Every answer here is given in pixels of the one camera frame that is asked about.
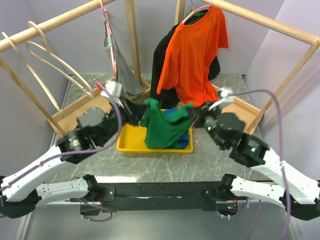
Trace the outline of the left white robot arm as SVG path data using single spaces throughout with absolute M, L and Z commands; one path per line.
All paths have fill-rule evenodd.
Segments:
M 121 100 L 109 113 L 98 107 L 87 109 L 77 118 L 76 128 L 44 155 L 17 173 L 0 178 L 0 216 L 20 218 L 37 207 L 64 199 L 96 200 L 102 190 L 93 175 L 53 184 L 45 180 L 110 147 L 110 139 L 119 136 L 125 124 L 137 126 L 148 108 L 145 103 Z

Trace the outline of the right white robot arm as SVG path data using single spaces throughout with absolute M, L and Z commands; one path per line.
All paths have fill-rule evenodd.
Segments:
M 303 221 L 320 216 L 320 182 L 280 160 L 265 142 L 246 133 L 245 123 L 233 112 L 221 112 L 219 107 L 210 105 L 188 107 L 187 112 L 191 123 L 204 128 L 220 150 L 230 151 L 231 159 L 272 181 L 267 184 L 226 173 L 208 196 L 219 201 L 232 197 L 262 200 Z

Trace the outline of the green tank top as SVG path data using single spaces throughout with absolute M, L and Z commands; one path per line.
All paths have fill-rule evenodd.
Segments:
M 190 129 L 192 122 L 186 108 L 192 107 L 192 103 L 179 108 L 171 115 L 164 113 L 156 99 L 148 98 L 144 103 L 149 104 L 149 107 L 140 126 L 146 128 L 144 142 L 149 149 L 169 149 L 168 147 Z

